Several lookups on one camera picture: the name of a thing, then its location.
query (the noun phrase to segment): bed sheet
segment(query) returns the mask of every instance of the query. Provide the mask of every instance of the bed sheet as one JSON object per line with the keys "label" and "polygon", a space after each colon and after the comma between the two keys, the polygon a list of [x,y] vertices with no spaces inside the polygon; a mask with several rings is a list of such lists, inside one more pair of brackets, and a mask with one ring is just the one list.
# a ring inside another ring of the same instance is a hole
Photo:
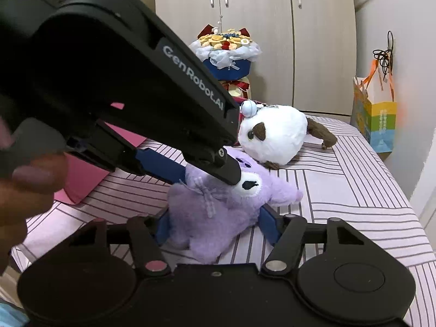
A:
{"label": "bed sheet", "polygon": [[[278,207],[280,214],[304,216],[308,222],[326,223],[340,217],[372,239],[404,264],[416,280],[416,296],[405,316],[414,327],[436,327],[436,262],[429,240],[400,187],[361,134],[339,120],[313,117],[337,137],[333,149],[322,150],[321,140],[308,135],[291,161],[271,175],[286,178],[304,192],[300,204]],[[179,150],[146,140],[151,148],[186,164]],[[78,205],[54,202],[45,214],[28,220],[28,237],[12,254],[24,270],[38,257],[88,221],[101,217],[124,223],[132,216],[156,214],[166,207],[169,185],[148,175],[137,177],[121,170],[109,174]],[[253,262],[260,266],[272,247],[260,229],[241,233],[218,258],[218,264]],[[322,252],[322,245],[307,245],[302,263]],[[171,266],[197,263],[189,251],[164,245]],[[128,246],[112,246],[111,252],[133,265]]]}

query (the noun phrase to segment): wardrobe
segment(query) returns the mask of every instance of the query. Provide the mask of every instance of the wardrobe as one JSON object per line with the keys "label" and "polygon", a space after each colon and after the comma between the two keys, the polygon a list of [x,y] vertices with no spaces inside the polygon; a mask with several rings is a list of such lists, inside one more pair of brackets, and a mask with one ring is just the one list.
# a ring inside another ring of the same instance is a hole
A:
{"label": "wardrobe", "polygon": [[186,44],[207,24],[246,28],[262,49],[249,74],[253,99],[350,115],[353,0],[156,0],[156,13]]}

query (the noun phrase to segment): black cable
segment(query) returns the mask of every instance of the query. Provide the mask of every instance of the black cable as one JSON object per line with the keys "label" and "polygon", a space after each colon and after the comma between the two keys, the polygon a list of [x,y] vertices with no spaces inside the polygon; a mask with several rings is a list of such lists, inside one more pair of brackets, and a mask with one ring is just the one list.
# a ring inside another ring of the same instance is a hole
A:
{"label": "black cable", "polygon": [[388,70],[392,73],[392,67],[394,64],[394,35],[391,31],[388,31],[387,33],[387,49],[376,49],[372,53],[374,54],[374,58],[379,61],[384,80]]}

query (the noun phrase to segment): striped bed sheet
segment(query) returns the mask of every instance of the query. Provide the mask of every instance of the striped bed sheet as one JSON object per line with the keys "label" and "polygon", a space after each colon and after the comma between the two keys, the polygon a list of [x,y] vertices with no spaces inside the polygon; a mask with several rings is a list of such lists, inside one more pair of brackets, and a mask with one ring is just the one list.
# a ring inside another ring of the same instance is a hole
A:
{"label": "striped bed sheet", "polygon": [[[436,259],[417,216],[400,187],[361,134],[339,120],[313,117],[337,137],[333,149],[322,150],[321,141],[308,135],[299,158],[271,170],[304,192],[300,204],[278,207],[280,214],[304,216],[308,222],[326,223],[340,217],[372,239],[404,264],[416,280],[416,296],[405,316],[414,327],[436,327]],[[151,148],[186,164],[179,150],[146,140]],[[12,251],[24,270],[38,257],[88,221],[102,217],[109,223],[124,223],[130,217],[156,214],[166,207],[169,185],[148,175],[138,177],[121,170],[109,174],[82,203],[68,206],[54,202],[51,209],[28,220],[28,237]],[[307,245],[302,262],[322,252],[321,244]],[[198,263],[189,251],[165,244],[164,255],[171,266]],[[260,229],[241,233],[217,263],[253,262],[260,266],[272,247]],[[111,246],[111,252],[133,265],[129,247]]]}

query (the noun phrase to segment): white plush toy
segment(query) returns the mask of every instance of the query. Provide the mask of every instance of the white plush toy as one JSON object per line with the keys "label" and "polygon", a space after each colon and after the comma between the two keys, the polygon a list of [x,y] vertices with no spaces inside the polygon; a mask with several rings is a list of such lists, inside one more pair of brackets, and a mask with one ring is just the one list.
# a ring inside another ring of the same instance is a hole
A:
{"label": "white plush toy", "polygon": [[238,140],[252,158],[273,169],[286,165],[300,150],[307,133],[324,140],[323,148],[337,139],[322,124],[291,106],[263,106],[244,101],[245,116],[239,127]]}

